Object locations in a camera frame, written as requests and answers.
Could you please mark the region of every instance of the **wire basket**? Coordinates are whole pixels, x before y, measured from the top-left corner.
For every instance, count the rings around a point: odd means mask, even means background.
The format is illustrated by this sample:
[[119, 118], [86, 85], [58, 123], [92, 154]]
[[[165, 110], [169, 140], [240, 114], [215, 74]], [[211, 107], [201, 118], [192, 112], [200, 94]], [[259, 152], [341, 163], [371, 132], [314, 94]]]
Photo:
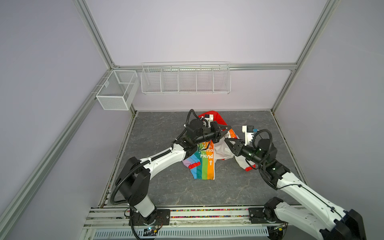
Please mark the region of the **wire basket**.
[[136, 71], [113, 70], [96, 97], [105, 110], [129, 110], [139, 84]]
[[144, 94], [230, 93], [229, 63], [163, 65], [143, 63], [141, 90]]

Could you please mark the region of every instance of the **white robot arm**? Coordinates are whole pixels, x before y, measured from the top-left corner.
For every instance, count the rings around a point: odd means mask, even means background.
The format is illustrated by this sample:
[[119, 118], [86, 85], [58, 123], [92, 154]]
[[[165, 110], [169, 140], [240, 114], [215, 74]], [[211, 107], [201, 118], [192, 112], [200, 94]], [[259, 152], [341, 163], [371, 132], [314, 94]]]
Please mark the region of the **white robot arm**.
[[[189, 122], [191, 113], [196, 119]], [[152, 224], [157, 216], [157, 209], [147, 195], [149, 180], [168, 166], [190, 157], [197, 151], [198, 143], [208, 141], [217, 143], [227, 135], [230, 128], [230, 126], [217, 124], [210, 116], [199, 118], [191, 109], [185, 129], [174, 140], [172, 147], [147, 158], [137, 160], [132, 157], [127, 161], [116, 180], [110, 202], [112, 204], [128, 203], [140, 213], [144, 222]], [[270, 138], [261, 139], [255, 145], [255, 136], [260, 132], [267, 132]], [[328, 201], [278, 162], [275, 159], [277, 149], [273, 146], [272, 135], [268, 130], [255, 131], [253, 135], [253, 139], [250, 140], [250, 134], [248, 134], [247, 145], [240, 139], [226, 138], [225, 141], [235, 156], [242, 155], [258, 165], [255, 169], [258, 169], [270, 187], [288, 193], [313, 214], [313, 216], [308, 215], [291, 207], [282, 199], [274, 197], [264, 205], [264, 211], [253, 218], [269, 222], [276, 220], [288, 222], [319, 240], [366, 240], [360, 214], [354, 210], [347, 212]], [[114, 197], [118, 190], [125, 200], [115, 202]]]

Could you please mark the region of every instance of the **wire shelf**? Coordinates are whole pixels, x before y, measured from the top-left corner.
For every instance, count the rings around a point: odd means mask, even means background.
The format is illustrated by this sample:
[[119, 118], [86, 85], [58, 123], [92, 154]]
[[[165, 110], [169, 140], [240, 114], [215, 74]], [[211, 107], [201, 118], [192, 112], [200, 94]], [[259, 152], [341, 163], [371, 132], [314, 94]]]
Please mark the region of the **wire shelf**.
[[104, 110], [129, 110], [139, 84], [136, 71], [113, 70], [96, 98]]
[[144, 94], [230, 93], [229, 63], [143, 63]]

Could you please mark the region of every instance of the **gray marble floor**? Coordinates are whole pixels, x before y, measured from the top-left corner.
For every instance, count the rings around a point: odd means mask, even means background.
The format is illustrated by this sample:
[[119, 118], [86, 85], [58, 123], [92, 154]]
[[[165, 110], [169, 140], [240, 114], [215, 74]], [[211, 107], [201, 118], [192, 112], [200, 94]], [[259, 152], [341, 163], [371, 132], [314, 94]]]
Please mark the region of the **gray marble floor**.
[[[254, 125], [272, 132], [277, 157], [297, 175], [279, 130], [270, 112], [223, 111], [219, 112], [240, 138], [244, 138], [242, 125]], [[156, 154], [170, 146], [183, 130], [187, 112], [139, 112], [129, 137], [118, 174], [127, 159]], [[235, 159], [217, 160], [215, 180], [194, 179], [182, 162], [173, 164], [158, 173], [149, 184], [149, 197], [156, 206], [175, 205], [263, 205], [276, 196], [289, 204], [298, 202], [282, 190], [270, 188], [256, 170], [244, 171]], [[116, 200], [122, 199], [118, 193]]]

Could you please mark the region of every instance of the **black bracket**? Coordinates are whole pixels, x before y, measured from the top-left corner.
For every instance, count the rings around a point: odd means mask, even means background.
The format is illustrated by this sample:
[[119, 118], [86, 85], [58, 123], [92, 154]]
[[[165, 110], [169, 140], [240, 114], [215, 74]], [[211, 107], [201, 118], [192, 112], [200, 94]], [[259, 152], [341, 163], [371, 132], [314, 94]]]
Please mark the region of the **black bracket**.
[[[133, 221], [134, 226], [147, 226], [144, 224], [144, 223], [146, 223], [146, 221], [141, 216], [140, 213], [131, 211], [130, 216], [132, 218], [131, 221]], [[153, 225], [159, 225], [160, 226], [161, 223], [163, 223], [163, 226], [169, 225], [169, 220], [170, 220], [170, 210], [169, 209], [158, 209], [157, 214], [156, 214], [156, 218], [155, 218], [155, 222], [153, 224], [151, 224], [151, 226], [153, 226]]]
[[[264, 213], [263, 207], [250, 207], [248, 208], [248, 212], [249, 212], [249, 220], [251, 221], [252, 224], [271, 223], [264, 218], [265, 213]], [[283, 223], [283, 221], [276, 219], [275, 223]]]

